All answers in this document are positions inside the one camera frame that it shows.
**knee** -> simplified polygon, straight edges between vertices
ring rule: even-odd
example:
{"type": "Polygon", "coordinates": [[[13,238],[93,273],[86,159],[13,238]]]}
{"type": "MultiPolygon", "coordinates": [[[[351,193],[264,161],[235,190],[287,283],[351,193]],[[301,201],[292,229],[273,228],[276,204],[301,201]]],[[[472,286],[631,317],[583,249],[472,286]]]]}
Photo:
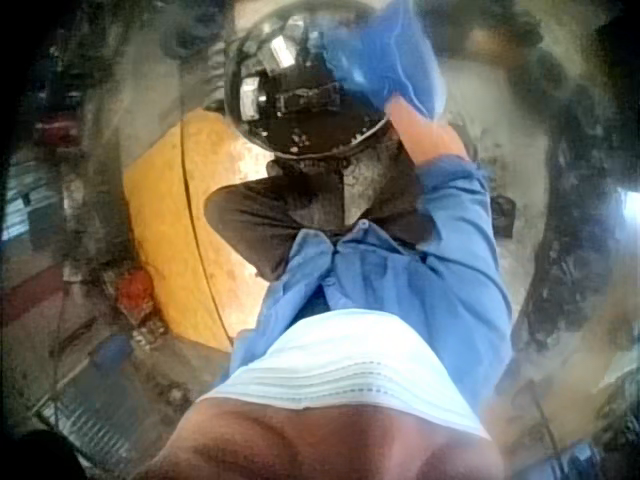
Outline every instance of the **knee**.
{"type": "Polygon", "coordinates": [[[211,193],[204,203],[204,216],[211,228],[216,231],[224,229],[233,209],[233,190],[221,187],[211,193]]]}

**yellow board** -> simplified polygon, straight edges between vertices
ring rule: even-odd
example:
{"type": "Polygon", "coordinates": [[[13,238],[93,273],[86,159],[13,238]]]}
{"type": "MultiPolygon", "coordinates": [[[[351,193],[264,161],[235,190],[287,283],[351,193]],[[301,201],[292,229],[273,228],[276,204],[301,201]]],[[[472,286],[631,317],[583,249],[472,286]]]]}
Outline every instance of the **yellow board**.
{"type": "Polygon", "coordinates": [[[211,230],[204,202],[223,185],[265,176],[271,155],[248,144],[215,113],[196,110],[182,128],[182,134],[180,126],[169,130],[125,171],[131,225],[171,330],[228,351],[229,337],[255,325],[267,284],[211,230]]]}
{"type": "Polygon", "coordinates": [[[217,313],[193,236],[184,188],[180,128],[172,128],[124,174],[136,246],[153,277],[169,328],[220,350],[230,341],[217,313]]]}
{"type": "Polygon", "coordinates": [[[266,175],[271,154],[240,137],[221,115],[196,110],[184,119],[184,153],[191,203],[209,287],[230,336],[253,328],[267,283],[207,224],[211,192],[266,175]]]}

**blue glove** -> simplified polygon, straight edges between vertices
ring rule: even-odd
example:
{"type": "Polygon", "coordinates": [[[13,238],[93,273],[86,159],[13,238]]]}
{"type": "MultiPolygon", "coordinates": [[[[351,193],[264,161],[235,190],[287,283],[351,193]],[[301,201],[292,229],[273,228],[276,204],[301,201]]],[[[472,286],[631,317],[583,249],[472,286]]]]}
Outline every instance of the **blue glove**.
{"type": "Polygon", "coordinates": [[[336,79],[381,110],[394,94],[431,119],[444,110],[444,80],[411,0],[393,0],[359,30],[329,28],[324,45],[336,79]]]}

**blue shirt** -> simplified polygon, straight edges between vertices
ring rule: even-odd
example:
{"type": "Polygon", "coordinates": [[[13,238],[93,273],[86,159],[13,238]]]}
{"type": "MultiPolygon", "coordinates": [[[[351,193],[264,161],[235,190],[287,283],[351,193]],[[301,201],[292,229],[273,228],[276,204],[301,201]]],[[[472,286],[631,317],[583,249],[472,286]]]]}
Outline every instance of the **blue shirt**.
{"type": "Polygon", "coordinates": [[[330,310],[400,317],[429,344],[471,408],[482,406],[512,353],[487,185],[473,163],[457,156],[417,173],[423,186],[417,207],[433,218],[432,237],[409,250],[368,220],[335,245],[322,232],[301,230],[256,328],[236,339],[229,375],[262,357],[321,288],[330,310]]]}

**shirt sleeve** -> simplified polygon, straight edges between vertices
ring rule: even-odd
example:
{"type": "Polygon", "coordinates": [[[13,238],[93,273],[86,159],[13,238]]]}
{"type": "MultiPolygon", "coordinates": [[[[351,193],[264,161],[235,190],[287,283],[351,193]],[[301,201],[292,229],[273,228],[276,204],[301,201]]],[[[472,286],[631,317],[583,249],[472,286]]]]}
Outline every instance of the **shirt sleeve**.
{"type": "Polygon", "coordinates": [[[433,218],[418,245],[431,272],[431,345],[476,407],[511,358],[511,304],[498,265],[486,175],[445,155],[418,168],[418,210],[433,218]]]}
{"type": "Polygon", "coordinates": [[[423,187],[418,211],[435,224],[418,249],[501,286],[486,174],[456,155],[443,155],[417,173],[423,187]]]}

